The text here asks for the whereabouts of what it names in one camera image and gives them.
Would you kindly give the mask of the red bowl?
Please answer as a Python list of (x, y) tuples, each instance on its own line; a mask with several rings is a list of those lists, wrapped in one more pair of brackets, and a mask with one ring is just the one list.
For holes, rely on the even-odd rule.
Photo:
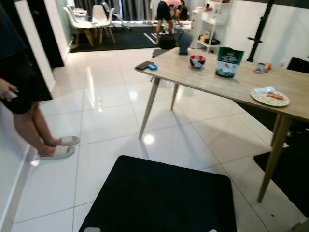
[(203, 68), (206, 60), (206, 57), (203, 55), (191, 55), (189, 57), (190, 66), (193, 69)]

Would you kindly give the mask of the beige slipper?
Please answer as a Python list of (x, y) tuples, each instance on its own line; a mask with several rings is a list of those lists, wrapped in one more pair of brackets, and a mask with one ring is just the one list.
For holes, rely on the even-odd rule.
[(72, 146), (63, 146), (59, 145), (55, 147), (55, 150), (51, 155), (48, 156), (39, 156), (41, 160), (56, 160), (64, 159), (72, 156), (75, 153), (75, 148)]
[(61, 146), (75, 146), (79, 144), (80, 138), (77, 136), (65, 136), (59, 139)]

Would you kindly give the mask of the white chair with wooden legs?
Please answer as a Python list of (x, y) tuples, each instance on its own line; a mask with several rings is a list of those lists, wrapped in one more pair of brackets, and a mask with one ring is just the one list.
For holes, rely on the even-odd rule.
[(111, 38), (113, 43), (116, 43), (114, 34), (110, 29), (110, 26), (112, 25), (112, 17), (107, 16), (102, 5), (93, 5), (91, 19), (95, 27), (101, 29), (104, 33), (106, 33), (106, 35), (108, 35), (108, 37)]
[(92, 24), (90, 22), (77, 20), (75, 18), (75, 15), (73, 14), (73, 11), (69, 9), (68, 7), (63, 7), (64, 11), (66, 12), (71, 26), (74, 29), (74, 41), (75, 44), (79, 44), (79, 38), (80, 34), (86, 34), (86, 38), (91, 46), (93, 46), (93, 36), (91, 35), (91, 29), (93, 28)]

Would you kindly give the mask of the black rug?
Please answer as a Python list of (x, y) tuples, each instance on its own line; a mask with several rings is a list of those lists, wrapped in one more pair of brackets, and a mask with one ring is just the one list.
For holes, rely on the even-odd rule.
[(79, 32), (76, 43), (71, 44), (71, 53), (111, 51), (119, 49), (159, 48), (154, 27), (132, 27), (128, 29), (103, 28)]

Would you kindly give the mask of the person in black shorts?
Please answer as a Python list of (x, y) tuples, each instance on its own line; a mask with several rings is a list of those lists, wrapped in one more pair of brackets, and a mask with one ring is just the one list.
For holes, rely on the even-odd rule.
[(174, 0), (160, 0), (159, 4), (157, 5), (156, 9), (156, 42), (159, 43), (160, 40), (160, 31), (164, 21), (168, 23), (168, 33), (172, 34), (172, 27), (173, 27), (173, 18), (170, 13), (170, 10), (173, 10), (174, 6), (177, 5)]

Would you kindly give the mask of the light wooden table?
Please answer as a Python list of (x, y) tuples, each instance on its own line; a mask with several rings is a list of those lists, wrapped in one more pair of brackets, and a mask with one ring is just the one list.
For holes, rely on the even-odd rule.
[[(191, 68), (189, 62), (191, 55), (205, 56), (207, 60), (204, 67), (201, 69)], [(157, 87), (161, 80), (172, 82), (175, 86), (192, 88), (276, 113), (277, 119), (270, 144), (272, 151), (269, 155), (257, 198), (257, 202), (262, 203), (277, 168), (292, 120), (297, 119), (309, 122), (309, 74), (281, 68), (276, 68), (264, 74), (255, 74), (252, 69), (256, 64), (245, 62), (240, 64), (235, 77), (226, 79), (215, 75), (216, 55), (199, 50), (190, 51), (188, 55), (179, 55), (178, 48), (170, 49), (155, 56), (150, 61), (156, 64), (158, 69), (154, 71), (150, 69), (141, 71), (143, 74), (152, 76), (153, 83), (142, 119), (139, 132), (140, 138), (145, 131), (148, 117), (156, 98)], [(273, 86), (276, 90), (284, 93), (291, 99), (291, 104), (286, 107), (267, 106), (250, 97), (250, 92), (254, 88), (267, 86)]]

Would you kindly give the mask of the white shelf unit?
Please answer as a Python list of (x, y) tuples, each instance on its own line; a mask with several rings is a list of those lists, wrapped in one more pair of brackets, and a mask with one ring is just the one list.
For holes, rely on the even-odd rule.
[(190, 11), (192, 49), (216, 53), (223, 44), (231, 0), (195, 0)]

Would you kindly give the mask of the green standing pouch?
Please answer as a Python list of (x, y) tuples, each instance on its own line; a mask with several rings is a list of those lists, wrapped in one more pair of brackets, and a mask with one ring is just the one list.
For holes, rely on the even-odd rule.
[(218, 49), (218, 59), (215, 74), (219, 77), (232, 79), (238, 72), (244, 51), (228, 47)]

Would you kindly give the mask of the white packet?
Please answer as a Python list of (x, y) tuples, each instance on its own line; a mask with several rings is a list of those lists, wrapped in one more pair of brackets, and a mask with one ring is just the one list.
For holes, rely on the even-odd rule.
[(256, 94), (262, 94), (262, 93), (274, 93), (276, 90), (272, 86), (268, 87), (261, 87), (261, 88), (254, 88), (254, 93)]

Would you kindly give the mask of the small can with orange item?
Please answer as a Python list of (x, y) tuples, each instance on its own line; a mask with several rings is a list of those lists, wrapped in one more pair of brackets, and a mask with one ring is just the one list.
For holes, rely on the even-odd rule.
[(258, 63), (256, 68), (254, 69), (254, 73), (256, 74), (266, 73), (269, 70), (271, 70), (271, 68), (272, 68), (272, 64), (269, 62)]

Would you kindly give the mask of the patterned round plate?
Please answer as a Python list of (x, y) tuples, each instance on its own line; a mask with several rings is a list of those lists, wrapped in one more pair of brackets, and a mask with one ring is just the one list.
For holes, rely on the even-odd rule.
[(282, 95), (284, 97), (284, 100), (272, 99), (267, 96), (267, 93), (256, 94), (254, 93), (253, 90), (250, 92), (250, 96), (252, 97), (252, 99), (256, 100), (257, 102), (260, 102), (267, 106), (286, 107), (286, 106), (289, 106), (289, 104), (291, 104), (291, 100), (284, 93), (281, 93), (280, 91), (275, 91), (275, 93)]

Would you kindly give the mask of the black stand pole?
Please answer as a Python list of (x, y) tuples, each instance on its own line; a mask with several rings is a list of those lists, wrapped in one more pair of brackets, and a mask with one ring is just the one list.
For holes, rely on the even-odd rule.
[(248, 62), (253, 62), (254, 57), (256, 55), (257, 48), (260, 44), (262, 44), (261, 37), (263, 35), (263, 31), (266, 27), (267, 20), (269, 18), (269, 14), (271, 13), (272, 7), (274, 6), (274, 3), (276, 0), (268, 0), (267, 7), (265, 8), (264, 14), (260, 17), (260, 23), (258, 24), (257, 31), (254, 35), (254, 37), (249, 37), (249, 40), (253, 41), (253, 45), (249, 54), (249, 57), (247, 58)]

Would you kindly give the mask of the orange packet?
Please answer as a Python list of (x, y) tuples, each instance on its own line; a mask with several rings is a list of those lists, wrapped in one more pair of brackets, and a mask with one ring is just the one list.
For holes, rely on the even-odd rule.
[(272, 93), (272, 92), (267, 93), (267, 96), (272, 98), (272, 99), (277, 99), (277, 100), (280, 100), (280, 101), (284, 100), (284, 97), (282, 95)]

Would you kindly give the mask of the black foam floor mat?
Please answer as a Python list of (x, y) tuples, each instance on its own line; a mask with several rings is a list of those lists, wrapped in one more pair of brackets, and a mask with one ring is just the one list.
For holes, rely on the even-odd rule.
[[(276, 113), (251, 105), (237, 102), (241, 108), (253, 116), (259, 125), (272, 130)], [(285, 139), (288, 147), (283, 148), (272, 180), (291, 200), (291, 202), (309, 218), (309, 122), (293, 119)], [(261, 153), (253, 160), (265, 169), (270, 152)]]

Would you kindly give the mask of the black box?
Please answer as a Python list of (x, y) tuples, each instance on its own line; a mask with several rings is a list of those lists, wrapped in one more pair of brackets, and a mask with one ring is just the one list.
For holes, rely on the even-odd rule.
[(287, 64), (286, 69), (309, 74), (309, 61), (296, 57), (291, 57), (291, 60)]

